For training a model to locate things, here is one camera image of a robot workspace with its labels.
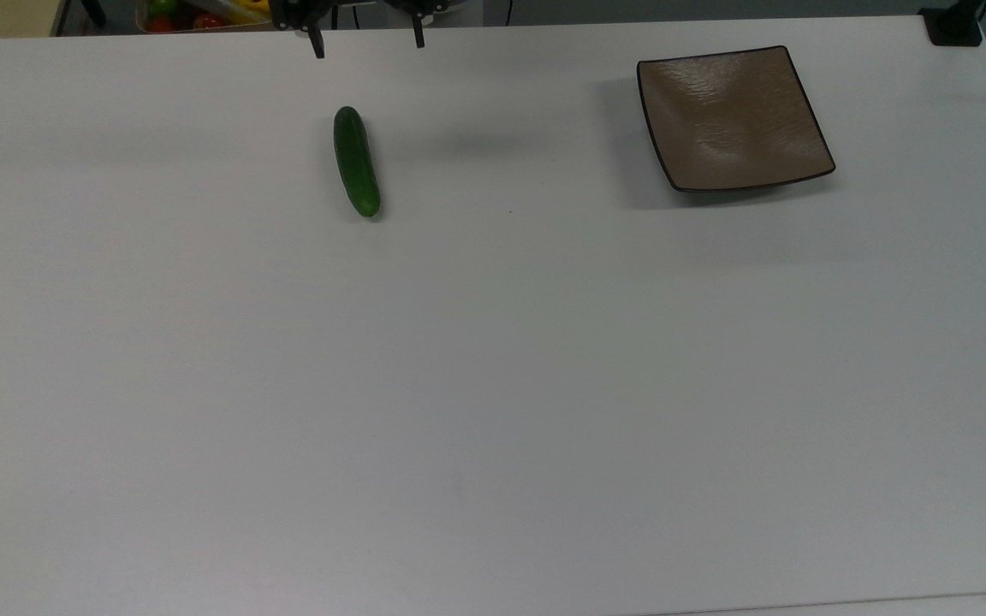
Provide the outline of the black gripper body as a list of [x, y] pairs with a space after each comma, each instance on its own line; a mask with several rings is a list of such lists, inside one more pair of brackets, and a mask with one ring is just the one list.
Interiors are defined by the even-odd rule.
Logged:
[[270, 1], [271, 22], [276, 30], [309, 32], [325, 17], [340, 16], [341, 7], [382, 4], [415, 30], [433, 22], [438, 13], [450, 11], [450, 1]]

